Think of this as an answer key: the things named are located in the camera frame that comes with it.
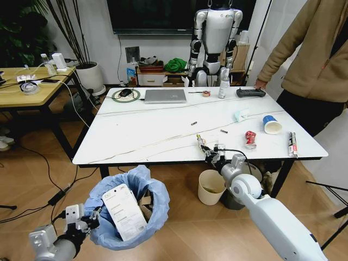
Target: television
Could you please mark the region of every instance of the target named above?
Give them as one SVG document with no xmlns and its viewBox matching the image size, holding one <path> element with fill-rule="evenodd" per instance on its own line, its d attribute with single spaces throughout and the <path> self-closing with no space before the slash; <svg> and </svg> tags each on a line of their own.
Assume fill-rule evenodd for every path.
<svg viewBox="0 0 348 261">
<path fill-rule="evenodd" d="M 207 0 L 107 0 L 114 34 L 191 35 L 194 16 Z M 239 30 L 248 30 L 256 0 L 234 0 L 243 11 Z"/>
</svg>

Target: wooden table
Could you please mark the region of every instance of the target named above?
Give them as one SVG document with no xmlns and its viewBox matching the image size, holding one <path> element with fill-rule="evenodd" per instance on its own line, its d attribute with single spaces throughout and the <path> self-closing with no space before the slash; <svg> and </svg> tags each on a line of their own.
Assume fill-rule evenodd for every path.
<svg viewBox="0 0 348 261">
<path fill-rule="evenodd" d="M 140 98 L 148 89 L 135 88 Z M 197 134 L 210 148 L 225 144 L 226 148 L 243 151 L 248 159 L 283 160 L 271 196 L 276 197 L 295 160 L 320 159 L 328 156 L 318 144 L 269 95 L 263 98 L 236 95 L 230 87 L 225 99 L 219 99 L 219 88 L 178 88 L 185 91 L 187 103 L 145 104 L 141 100 L 118 103 L 106 98 L 100 107 L 73 163 L 80 167 L 100 167 L 102 177 L 109 175 L 109 166 L 187 164 L 204 162 L 205 155 L 197 144 Z M 196 91 L 210 90 L 205 98 Z M 119 89 L 110 89 L 107 97 Z M 249 118 L 237 122 L 234 114 L 249 108 Z M 273 115 L 282 125 L 278 135 L 264 132 L 263 117 Z M 245 133 L 257 133 L 255 150 L 245 147 Z M 288 154 L 289 132 L 296 132 L 299 157 Z M 232 159 L 235 152 L 226 152 Z"/>
<path fill-rule="evenodd" d="M 29 70 L 21 70 L 21 68 L 0 68 L 0 71 L 4 72 L 2 76 L 3 79 L 7 80 L 4 84 L 0 85 L 0 111 L 8 111 L 14 119 L 20 120 L 21 115 L 18 111 L 21 110 L 39 110 L 43 116 L 43 122 L 47 122 L 54 133 L 55 137 L 61 144 L 63 150 L 67 156 L 72 159 L 78 146 L 80 145 L 87 129 L 84 128 L 75 144 L 72 148 L 68 142 L 64 132 L 59 126 L 59 121 L 57 117 L 53 115 L 49 108 L 51 102 L 57 97 L 60 91 L 65 88 L 62 83 L 56 84 L 39 84 L 40 90 L 34 95 L 25 95 L 20 91 L 18 84 L 14 86 L 6 87 L 8 84 L 17 83 L 16 76 L 34 74 L 36 79 L 41 79 L 49 77 L 47 69 L 45 67 L 40 67 L 36 71 L 36 68 L 29 68 Z M 71 67 L 71 70 L 66 72 L 58 73 L 56 76 L 50 79 L 57 79 L 61 82 L 67 84 L 70 80 L 73 80 L 75 87 L 77 88 L 83 104 L 88 111 L 91 111 L 91 104 L 88 102 L 85 92 L 82 86 L 79 84 L 79 80 L 75 73 L 75 67 Z M 87 123 L 92 122 L 92 113 L 90 113 Z"/>
</svg>

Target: white table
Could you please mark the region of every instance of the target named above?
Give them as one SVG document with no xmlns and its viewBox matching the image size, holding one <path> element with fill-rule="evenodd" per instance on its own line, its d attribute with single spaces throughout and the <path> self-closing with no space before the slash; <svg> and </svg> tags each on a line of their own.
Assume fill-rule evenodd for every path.
<svg viewBox="0 0 348 261">
<path fill-rule="evenodd" d="M 141 98 L 151 89 L 137 88 Z M 320 159 L 328 153 L 269 95 L 263 98 L 236 95 L 231 87 L 225 99 L 218 98 L 219 88 L 184 89 L 187 103 L 145 104 L 141 100 L 117 103 L 105 98 L 87 135 L 80 145 L 73 163 L 81 167 L 98 166 L 102 177 L 109 175 L 108 166 L 131 166 L 138 164 L 177 164 L 203 162 L 204 153 L 197 145 L 196 134 L 206 139 L 210 148 L 225 144 L 226 148 L 242 150 L 248 159 L 281 159 L 283 167 L 274 186 L 276 196 L 295 160 Z M 110 89 L 107 96 L 118 91 Z M 189 92 L 210 90 L 210 97 Z M 249 119 L 237 122 L 234 114 L 249 108 Z M 264 132 L 262 119 L 273 115 L 282 125 L 281 134 Z M 245 133 L 257 134 L 255 150 L 245 148 Z M 299 158 L 288 155 L 289 132 L 295 131 Z M 231 159 L 233 152 L 227 152 Z"/>
</svg>

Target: laptop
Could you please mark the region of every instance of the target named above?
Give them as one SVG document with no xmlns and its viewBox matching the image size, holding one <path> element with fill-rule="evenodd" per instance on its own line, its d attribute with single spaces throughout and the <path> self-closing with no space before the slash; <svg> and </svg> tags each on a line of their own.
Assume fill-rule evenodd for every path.
<svg viewBox="0 0 348 261">
<path fill-rule="evenodd" d="M 186 103 L 184 90 L 146 90 L 145 103 Z"/>
</svg>

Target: blue and white paper cup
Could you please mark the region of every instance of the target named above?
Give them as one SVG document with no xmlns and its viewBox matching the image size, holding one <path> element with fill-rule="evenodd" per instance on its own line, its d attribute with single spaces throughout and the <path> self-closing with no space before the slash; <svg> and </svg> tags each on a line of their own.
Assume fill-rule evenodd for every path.
<svg viewBox="0 0 348 261">
<path fill-rule="evenodd" d="M 265 133 L 273 135 L 280 133 L 283 128 L 272 115 L 267 115 L 263 118 L 263 125 L 265 126 Z"/>
</svg>

